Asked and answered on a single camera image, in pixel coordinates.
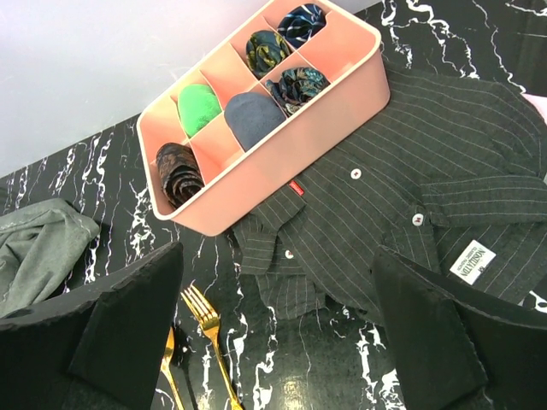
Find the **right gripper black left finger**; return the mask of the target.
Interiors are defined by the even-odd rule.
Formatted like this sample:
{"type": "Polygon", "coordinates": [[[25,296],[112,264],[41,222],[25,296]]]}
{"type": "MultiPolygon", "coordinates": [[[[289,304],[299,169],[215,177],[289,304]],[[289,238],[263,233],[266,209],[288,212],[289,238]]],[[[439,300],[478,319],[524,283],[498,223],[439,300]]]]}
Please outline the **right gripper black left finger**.
{"type": "Polygon", "coordinates": [[[148,409],[183,276],[168,243],[1,319],[3,409],[148,409]]]}

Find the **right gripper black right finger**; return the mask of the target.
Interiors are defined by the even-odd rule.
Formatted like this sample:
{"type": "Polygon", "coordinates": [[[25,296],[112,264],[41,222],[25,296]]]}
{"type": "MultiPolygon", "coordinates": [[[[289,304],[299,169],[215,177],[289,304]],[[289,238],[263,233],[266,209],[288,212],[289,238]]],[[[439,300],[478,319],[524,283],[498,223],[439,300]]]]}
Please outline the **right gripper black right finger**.
{"type": "Polygon", "coordinates": [[[544,409],[546,316],[380,247],[373,281],[408,409],[544,409]]]}

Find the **grey cloth napkin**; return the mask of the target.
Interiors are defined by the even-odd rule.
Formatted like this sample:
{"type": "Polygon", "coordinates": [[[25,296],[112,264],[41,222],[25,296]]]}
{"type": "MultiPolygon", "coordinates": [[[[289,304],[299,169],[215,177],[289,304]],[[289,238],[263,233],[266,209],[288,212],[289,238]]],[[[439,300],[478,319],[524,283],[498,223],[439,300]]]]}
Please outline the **grey cloth napkin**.
{"type": "Polygon", "coordinates": [[[100,232],[92,218],[53,198],[1,217],[1,315],[46,300],[100,232]]]}

